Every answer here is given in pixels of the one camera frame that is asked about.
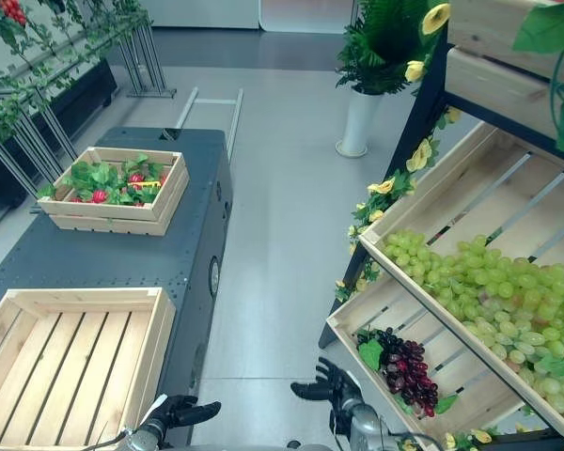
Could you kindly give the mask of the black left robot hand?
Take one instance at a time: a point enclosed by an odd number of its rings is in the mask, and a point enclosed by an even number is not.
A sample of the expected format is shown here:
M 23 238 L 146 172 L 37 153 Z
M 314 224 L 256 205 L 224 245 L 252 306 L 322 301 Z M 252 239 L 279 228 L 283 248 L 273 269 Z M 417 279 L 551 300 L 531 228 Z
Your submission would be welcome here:
M 172 396 L 153 409 L 144 425 L 159 426 L 162 430 L 189 427 L 206 422 L 216 416 L 222 407 L 219 401 L 206 405 L 198 405 L 197 397 Z

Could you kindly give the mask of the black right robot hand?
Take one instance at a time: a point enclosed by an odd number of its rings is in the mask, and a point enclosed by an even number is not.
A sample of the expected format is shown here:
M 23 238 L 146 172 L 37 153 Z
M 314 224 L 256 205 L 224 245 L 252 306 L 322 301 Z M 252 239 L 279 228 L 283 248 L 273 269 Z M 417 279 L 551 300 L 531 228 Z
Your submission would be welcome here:
M 349 373 L 324 357 L 318 359 L 314 382 L 294 381 L 290 390 L 304 400 L 329 401 L 335 412 L 348 411 L 364 402 L 360 387 Z

